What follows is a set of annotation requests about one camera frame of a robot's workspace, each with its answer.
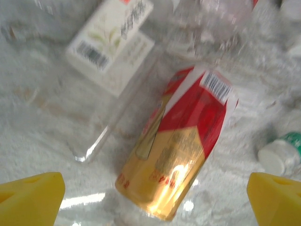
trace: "plastic bottle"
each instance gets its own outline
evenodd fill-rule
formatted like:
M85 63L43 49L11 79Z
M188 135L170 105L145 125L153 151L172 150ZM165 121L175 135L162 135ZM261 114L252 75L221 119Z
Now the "plastic bottle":
M290 132L269 143L258 152L258 159L267 173L291 174L301 163L301 133Z
M11 0L17 16L0 26L8 41L68 43L101 0Z
M280 12L285 33L289 36L287 52L293 57L301 57L301 1L284 0Z
M169 52L198 59L238 43L237 32L250 20L257 0L152 0L150 17ZM157 10L165 10L166 19Z
M301 22L300 0L283 0L280 11L290 21Z

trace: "barcode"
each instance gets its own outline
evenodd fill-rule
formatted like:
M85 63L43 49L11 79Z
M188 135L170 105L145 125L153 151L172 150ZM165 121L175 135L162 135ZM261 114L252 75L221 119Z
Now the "barcode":
M88 59L101 70L105 69L109 62L109 58L106 55L100 53L97 49L84 41L78 46L77 53Z
M218 75L208 73L202 84L221 102L225 102L231 91L231 86L222 81Z

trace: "white fabric surface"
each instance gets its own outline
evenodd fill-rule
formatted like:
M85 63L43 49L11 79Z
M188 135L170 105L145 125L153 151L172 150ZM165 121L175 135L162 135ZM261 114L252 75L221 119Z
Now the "white fabric surface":
M0 23L8 12L13 15L14 8L0 0ZM301 63L282 52L277 18L276 8L260 0L239 57L218 61L240 104L172 223L145 217L114 189L134 141L122 146L111 136L94 161L78 164L11 127L24 105L13 91L38 86L51 67L45 66L47 54L55 49L9 45L0 36L0 183L61 172L66 193L56 226L256 226L246 194L250 173L263 171L256 150L276 136L301 130ZM300 172L289 177L300 180Z

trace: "red label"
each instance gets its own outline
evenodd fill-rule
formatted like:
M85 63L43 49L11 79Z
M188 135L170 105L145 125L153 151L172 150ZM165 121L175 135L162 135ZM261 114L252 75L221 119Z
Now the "red label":
M121 0L121 1L127 5L131 0Z
M259 0L253 0L253 8L256 6Z
M157 182L159 184L164 183L165 185L169 186L170 188L175 187L175 180L174 179L170 179L169 177L163 175L162 173L160 173L156 169L150 175L149 180L153 181L153 182Z
M164 95L173 94L192 70L193 67L177 72L167 85Z
M158 130L196 126L207 158L221 133L226 106L199 85L202 78L200 76L166 114Z

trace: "clear plastic container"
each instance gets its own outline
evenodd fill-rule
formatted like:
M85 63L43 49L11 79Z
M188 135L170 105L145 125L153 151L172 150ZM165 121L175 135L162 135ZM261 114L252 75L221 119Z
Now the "clear plastic container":
M91 160L110 134L125 146L138 137L174 74L164 49L139 31L152 9L147 0L104 1L48 63L51 76L15 91L27 105L13 126L79 162ZM140 13L133 27L131 10Z
M154 34L171 54L201 59L212 52L232 49L238 31L250 20L256 0L153 0L165 12L150 16Z

